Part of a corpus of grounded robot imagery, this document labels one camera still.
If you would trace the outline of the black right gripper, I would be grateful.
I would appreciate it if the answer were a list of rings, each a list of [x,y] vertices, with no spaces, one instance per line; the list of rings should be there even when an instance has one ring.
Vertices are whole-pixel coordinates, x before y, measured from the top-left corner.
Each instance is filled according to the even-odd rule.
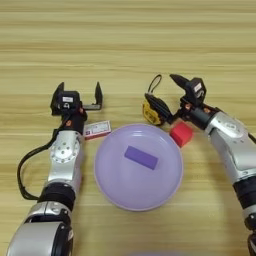
[[[178,74],[171,74],[170,78],[183,90],[186,90],[190,81]],[[213,116],[219,112],[216,107],[206,104],[195,106],[182,100],[180,110],[172,114],[167,104],[153,94],[145,94],[145,119],[153,125],[163,125],[165,122],[172,124],[176,119],[193,123],[201,130],[205,130]]]

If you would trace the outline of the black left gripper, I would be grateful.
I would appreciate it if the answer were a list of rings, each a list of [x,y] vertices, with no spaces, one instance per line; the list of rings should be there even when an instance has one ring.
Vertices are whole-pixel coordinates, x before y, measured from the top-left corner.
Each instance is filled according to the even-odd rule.
[[[64,83],[61,82],[54,91],[50,104],[52,115],[61,117],[61,124],[58,130],[71,130],[83,134],[84,123],[87,120],[86,111],[98,111],[102,109],[103,93],[100,83],[97,83],[95,87],[95,102],[92,104],[85,104],[83,108],[62,109],[61,93],[63,91]]]

